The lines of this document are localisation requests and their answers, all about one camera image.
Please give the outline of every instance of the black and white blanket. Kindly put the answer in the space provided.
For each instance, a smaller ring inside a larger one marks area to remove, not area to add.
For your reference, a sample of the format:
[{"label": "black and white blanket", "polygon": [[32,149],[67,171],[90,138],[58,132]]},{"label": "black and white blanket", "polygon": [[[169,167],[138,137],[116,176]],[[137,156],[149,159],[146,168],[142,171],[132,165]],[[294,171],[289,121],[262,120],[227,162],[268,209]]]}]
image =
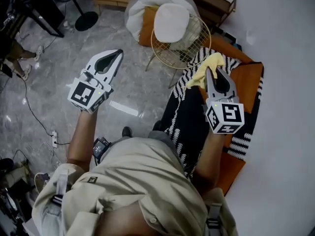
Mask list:
[{"label": "black and white blanket", "polygon": [[[200,60],[203,60],[207,52],[208,49],[202,47],[188,65],[193,66],[194,64],[198,64]],[[211,50],[208,55],[215,52],[215,50]],[[235,69],[240,62],[237,59],[226,57],[223,54],[222,56],[225,61],[222,69],[230,75],[231,71]],[[202,107],[204,102],[199,88],[192,87],[191,89],[186,89],[187,82],[192,79],[199,66],[200,65],[196,65],[183,71],[183,75],[178,80],[171,93],[160,125],[160,130],[168,134],[173,141],[183,164],[185,174],[189,179],[192,177],[193,170],[209,132],[209,124],[205,119]],[[244,160],[244,156],[246,155],[246,150],[251,141],[254,128],[254,124],[252,126],[250,119],[251,116],[245,113],[245,125],[233,135],[230,148],[226,151],[242,160]]]}]

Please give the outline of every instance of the yellow cloth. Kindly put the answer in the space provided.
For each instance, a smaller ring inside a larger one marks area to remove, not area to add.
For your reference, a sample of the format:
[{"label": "yellow cloth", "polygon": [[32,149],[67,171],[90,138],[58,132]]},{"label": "yellow cloth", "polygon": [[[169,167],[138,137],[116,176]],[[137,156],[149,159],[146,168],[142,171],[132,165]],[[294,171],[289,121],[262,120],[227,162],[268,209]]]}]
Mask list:
[{"label": "yellow cloth", "polygon": [[205,76],[207,67],[212,70],[215,79],[218,78],[216,69],[219,65],[224,65],[224,59],[220,53],[213,53],[203,61],[195,75],[188,81],[186,87],[190,89],[192,86],[200,86],[205,89]]}]

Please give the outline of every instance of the black stand base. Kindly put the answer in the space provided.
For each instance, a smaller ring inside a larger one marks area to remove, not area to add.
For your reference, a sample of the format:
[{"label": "black stand base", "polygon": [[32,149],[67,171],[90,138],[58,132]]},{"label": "black stand base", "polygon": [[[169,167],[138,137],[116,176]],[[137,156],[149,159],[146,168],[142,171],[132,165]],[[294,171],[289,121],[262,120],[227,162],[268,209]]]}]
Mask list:
[{"label": "black stand base", "polygon": [[75,22],[75,28],[78,31],[85,31],[96,24],[98,14],[94,11],[89,11],[80,16]]}]

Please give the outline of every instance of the wooden cabinet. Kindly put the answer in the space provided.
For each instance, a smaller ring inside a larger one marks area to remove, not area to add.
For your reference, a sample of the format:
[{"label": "wooden cabinet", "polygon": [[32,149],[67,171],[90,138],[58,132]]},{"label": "wooden cabinet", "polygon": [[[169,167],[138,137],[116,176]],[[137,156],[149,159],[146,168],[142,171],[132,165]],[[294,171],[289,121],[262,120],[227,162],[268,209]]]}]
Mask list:
[{"label": "wooden cabinet", "polygon": [[193,0],[208,27],[219,27],[235,11],[236,0]]}]

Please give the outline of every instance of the beige shirt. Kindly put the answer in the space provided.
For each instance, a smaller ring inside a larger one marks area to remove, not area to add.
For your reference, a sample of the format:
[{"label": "beige shirt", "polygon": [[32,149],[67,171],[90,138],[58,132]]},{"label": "beige shirt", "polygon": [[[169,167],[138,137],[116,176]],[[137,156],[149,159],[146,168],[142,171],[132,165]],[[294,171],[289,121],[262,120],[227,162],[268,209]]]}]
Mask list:
[{"label": "beige shirt", "polygon": [[[46,223],[47,206],[65,170],[71,189],[63,196],[62,216],[53,209],[48,213],[58,219]],[[154,139],[130,138],[111,147],[104,160],[90,172],[84,173],[73,164],[59,166],[39,194],[32,217],[43,236],[92,236],[103,211],[138,202],[147,224],[162,235],[203,236],[208,215],[205,203],[219,202],[223,225],[228,227],[229,235],[237,235],[222,191],[212,190],[208,200],[202,200],[166,144]],[[52,234],[48,227],[54,227],[58,233]]]}]

